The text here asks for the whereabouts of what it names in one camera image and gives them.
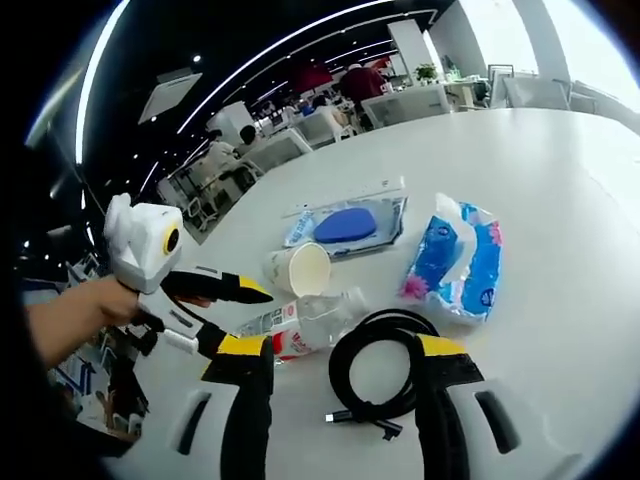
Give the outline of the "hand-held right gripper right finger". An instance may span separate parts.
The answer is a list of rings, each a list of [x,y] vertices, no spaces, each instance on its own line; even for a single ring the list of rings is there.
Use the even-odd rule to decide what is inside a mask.
[[[427,479],[542,479],[550,442],[540,416],[487,380],[454,341],[415,336],[415,421]]]

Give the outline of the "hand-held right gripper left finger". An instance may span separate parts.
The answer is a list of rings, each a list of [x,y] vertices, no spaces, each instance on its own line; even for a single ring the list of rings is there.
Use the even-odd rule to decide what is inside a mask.
[[[274,383],[265,336],[224,341],[168,418],[170,479],[264,479]]]

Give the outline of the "person's left hand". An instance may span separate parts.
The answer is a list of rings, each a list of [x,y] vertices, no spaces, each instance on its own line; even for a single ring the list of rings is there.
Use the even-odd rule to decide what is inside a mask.
[[[114,276],[96,282],[95,296],[105,325],[153,323],[152,316],[139,305],[139,293],[123,285]]]

